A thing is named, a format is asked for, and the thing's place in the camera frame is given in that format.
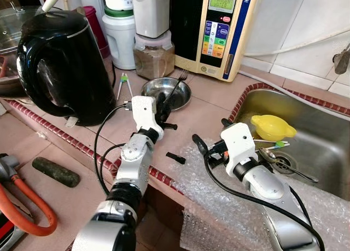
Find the faucet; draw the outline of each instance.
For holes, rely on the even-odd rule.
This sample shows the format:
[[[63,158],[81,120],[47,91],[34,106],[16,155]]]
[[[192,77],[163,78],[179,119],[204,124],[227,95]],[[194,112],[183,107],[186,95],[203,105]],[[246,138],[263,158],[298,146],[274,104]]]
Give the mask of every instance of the faucet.
[[[350,61],[350,43],[339,54],[333,56],[334,70],[336,74],[344,74],[348,68]]]

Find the digital display screen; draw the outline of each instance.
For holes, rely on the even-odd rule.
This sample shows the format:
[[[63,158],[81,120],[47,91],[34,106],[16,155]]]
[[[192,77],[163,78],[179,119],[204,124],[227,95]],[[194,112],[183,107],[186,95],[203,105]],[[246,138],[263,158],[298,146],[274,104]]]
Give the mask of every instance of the digital display screen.
[[[210,0],[210,7],[231,10],[234,8],[235,0]]]

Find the white hose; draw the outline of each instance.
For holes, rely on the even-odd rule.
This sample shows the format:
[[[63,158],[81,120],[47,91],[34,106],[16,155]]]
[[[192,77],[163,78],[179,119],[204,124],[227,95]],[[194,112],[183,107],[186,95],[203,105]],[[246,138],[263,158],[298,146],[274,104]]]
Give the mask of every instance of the white hose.
[[[333,110],[328,110],[328,109],[326,109],[326,108],[324,108],[324,107],[322,107],[322,106],[316,105],[316,104],[314,104],[314,103],[312,103],[312,102],[309,102],[309,101],[307,101],[307,100],[305,100],[305,99],[303,99],[303,98],[300,98],[299,96],[297,96],[297,95],[295,95],[295,94],[293,94],[293,93],[291,93],[291,92],[289,92],[289,91],[283,89],[282,87],[279,87],[278,85],[276,85],[276,84],[274,84],[274,83],[272,83],[272,82],[270,82],[270,81],[268,81],[268,80],[261,79],[260,77],[254,76],[254,75],[252,75],[252,74],[250,74],[250,73],[247,73],[247,72],[244,72],[244,71],[238,71],[238,73],[239,73],[239,74],[242,74],[242,75],[244,75],[244,76],[247,76],[247,77],[249,77],[249,78],[252,78],[252,79],[254,79],[254,80],[260,81],[260,82],[262,82],[262,83],[265,83],[265,84],[267,84],[267,85],[269,85],[269,86],[271,86],[271,87],[274,87],[274,88],[277,89],[278,91],[280,91],[280,92],[282,92],[282,93],[284,93],[284,94],[286,94],[286,95],[288,95],[288,96],[290,96],[290,97],[292,97],[292,98],[294,98],[294,99],[296,99],[296,100],[298,100],[298,101],[300,101],[300,102],[302,102],[302,103],[304,103],[304,104],[306,104],[306,105],[309,105],[309,106],[311,106],[312,108],[321,110],[321,111],[323,111],[324,113],[327,113],[327,114],[329,114],[329,115],[338,117],[338,118],[340,118],[340,119],[343,119],[343,120],[346,120],[346,121],[350,121],[350,117],[348,117],[348,116],[346,116],[346,115],[343,115],[343,114],[340,114],[340,113],[337,113],[337,112],[335,112],[335,111],[333,111]]]
[[[311,45],[311,44],[314,44],[314,43],[317,43],[317,42],[321,42],[321,41],[323,41],[325,39],[329,39],[329,38],[338,36],[339,34],[343,34],[343,33],[348,32],[348,31],[350,31],[350,27],[343,28],[342,30],[333,32],[333,33],[331,33],[329,35],[322,36],[322,37],[313,39],[313,40],[311,40],[309,42],[301,43],[299,45],[291,46],[291,47],[288,47],[286,49],[269,51],[269,52],[260,52],[260,53],[259,52],[256,52],[256,53],[252,52],[252,53],[245,53],[244,55],[245,56],[249,56],[249,57],[254,57],[254,56],[265,56],[265,55],[273,55],[273,54],[284,53],[284,52],[291,51],[291,50],[296,50],[296,49],[299,49],[299,48],[302,48],[302,47],[305,47],[305,46],[308,46],[308,45]]]

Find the white tube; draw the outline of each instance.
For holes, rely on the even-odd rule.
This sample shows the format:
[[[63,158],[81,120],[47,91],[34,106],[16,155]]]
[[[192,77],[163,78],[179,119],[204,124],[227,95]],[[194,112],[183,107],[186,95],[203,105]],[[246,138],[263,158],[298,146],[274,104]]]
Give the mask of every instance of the white tube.
[[[274,55],[274,54],[284,53],[284,52],[287,52],[287,51],[300,49],[302,47],[305,47],[305,46],[308,46],[308,45],[311,45],[311,44],[314,44],[314,43],[317,43],[317,42],[321,42],[323,40],[326,40],[326,39],[338,36],[339,34],[343,34],[343,33],[348,32],[348,31],[350,31],[350,27],[343,28],[342,30],[333,32],[333,33],[331,33],[329,35],[322,36],[322,37],[313,39],[313,40],[311,40],[309,42],[301,43],[299,45],[291,46],[291,47],[288,47],[286,49],[269,51],[269,52],[260,52],[260,53],[259,52],[256,52],[256,53],[254,53],[254,52],[249,53],[248,52],[248,53],[244,53],[244,56],[254,57],[254,56],[266,56],[266,55]]]
[[[43,5],[43,11],[48,12],[59,0],[46,0]]]
[[[292,97],[292,98],[298,100],[299,102],[302,102],[302,103],[304,103],[304,104],[306,104],[306,105],[309,105],[309,106],[311,106],[312,108],[321,110],[321,111],[323,111],[324,113],[327,113],[327,114],[329,114],[329,115],[338,117],[338,118],[340,118],[340,119],[343,119],[343,120],[346,120],[346,121],[350,121],[350,117],[348,117],[348,116],[346,116],[346,115],[343,115],[343,114],[340,114],[340,113],[337,113],[337,112],[335,112],[335,111],[333,111],[333,110],[328,110],[328,109],[326,109],[326,108],[324,108],[324,107],[322,107],[322,106],[316,105],[316,104],[314,104],[314,103],[312,103],[312,102],[309,102],[309,101],[307,101],[307,100],[305,100],[305,99],[303,99],[303,98],[300,98],[299,96],[297,96],[297,95],[295,95],[295,94],[293,94],[293,93],[291,93],[291,92],[289,92],[289,91],[283,89],[282,87],[279,87],[278,85],[276,85],[276,84],[274,84],[274,83],[272,83],[272,82],[270,82],[270,81],[268,81],[268,80],[261,79],[260,77],[257,77],[257,76],[255,76],[255,75],[252,75],[252,74],[247,73],[247,72],[244,72],[244,71],[238,71],[238,73],[239,73],[239,74],[242,74],[242,75],[244,75],[244,76],[247,76],[247,77],[249,77],[249,78],[252,78],[252,79],[254,79],[254,80],[260,81],[260,82],[262,82],[262,83],[265,83],[265,84],[267,84],[267,85],[269,85],[269,86],[271,86],[271,87],[274,87],[275,89],[277,89],[278,91],[282,92],[283,94],[286,94],[286,95],[288,95],[288,96],[290,96],[290,97]]]

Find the wet sink basin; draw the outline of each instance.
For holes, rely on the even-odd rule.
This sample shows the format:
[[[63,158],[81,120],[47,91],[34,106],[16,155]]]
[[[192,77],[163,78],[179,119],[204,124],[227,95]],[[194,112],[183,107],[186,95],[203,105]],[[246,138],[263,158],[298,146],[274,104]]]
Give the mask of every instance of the wet sink basin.
[[[349,200],[350,122],[271,90],[251,91],[234,122],[248,124],[253,137],[260,138],[250,119],[253,115],[265,114],[278,116],[297,130],[295,137],[284,139],[290,146],[274,149],[273,153],[297,170],[318,178],[319,182],[308,182],[283,166],[275,166],[275,169]],[[257,149],[273,146],[271,143],[255,144]]]

